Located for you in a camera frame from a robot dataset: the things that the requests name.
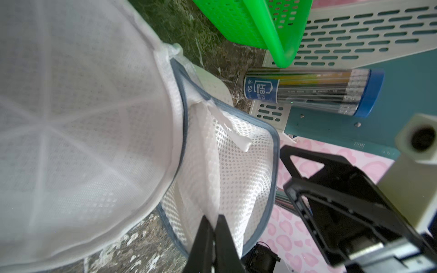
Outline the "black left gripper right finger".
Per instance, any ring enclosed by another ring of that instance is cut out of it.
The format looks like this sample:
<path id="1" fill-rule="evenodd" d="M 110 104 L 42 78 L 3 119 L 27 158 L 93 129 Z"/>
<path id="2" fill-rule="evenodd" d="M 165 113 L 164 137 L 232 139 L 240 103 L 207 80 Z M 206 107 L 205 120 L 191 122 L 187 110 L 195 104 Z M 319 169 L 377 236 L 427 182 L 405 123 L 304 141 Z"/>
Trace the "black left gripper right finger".
<path id="1" fill-rule="evenodd" d="M 219 215 L 215 229 L 215 272 L 244 273 L 233 238 L 224 215 Z"/>

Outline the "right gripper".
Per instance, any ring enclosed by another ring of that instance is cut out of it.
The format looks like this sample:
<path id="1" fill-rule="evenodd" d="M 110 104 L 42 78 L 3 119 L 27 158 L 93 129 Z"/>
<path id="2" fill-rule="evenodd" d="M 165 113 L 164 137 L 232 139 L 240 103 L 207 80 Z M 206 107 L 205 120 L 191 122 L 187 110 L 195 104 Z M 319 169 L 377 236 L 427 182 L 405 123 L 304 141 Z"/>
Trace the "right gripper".
<path id="1" fill-rule="evenodd" d="M 330 266 L 349 273 L 424 273 L 437 267 L 437 119 L 416 114 L 399 158 L 374 183 L 341 155 L 285 145 L 283 190 Z"/>

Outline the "white mesh laundry bag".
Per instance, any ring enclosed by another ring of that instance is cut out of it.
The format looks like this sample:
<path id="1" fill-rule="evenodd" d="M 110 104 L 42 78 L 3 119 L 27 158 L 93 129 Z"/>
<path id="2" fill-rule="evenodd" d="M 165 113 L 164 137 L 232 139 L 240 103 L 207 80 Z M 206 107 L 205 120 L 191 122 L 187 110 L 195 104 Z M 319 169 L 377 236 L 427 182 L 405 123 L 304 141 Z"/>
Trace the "white mesh laundry bag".
<path id="1" fill-rule="evenodd" d="M 189 254 L 224 216 L 244 256 L 273 210 L 279 136 L 127 1 L 1 2 L 1 271 L 115 246 L 159 208 Z"/>

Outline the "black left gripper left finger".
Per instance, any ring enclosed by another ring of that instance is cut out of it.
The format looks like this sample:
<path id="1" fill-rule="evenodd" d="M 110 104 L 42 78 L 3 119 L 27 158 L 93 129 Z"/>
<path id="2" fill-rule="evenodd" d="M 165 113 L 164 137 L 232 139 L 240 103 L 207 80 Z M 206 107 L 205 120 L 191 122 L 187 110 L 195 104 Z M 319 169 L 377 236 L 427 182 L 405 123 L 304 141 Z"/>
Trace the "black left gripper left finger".
<path id="1" fill-rule="evenodd" d="M 213 227 L 203 216 L 183 273 L 212 272 L 214 237 Z"/>

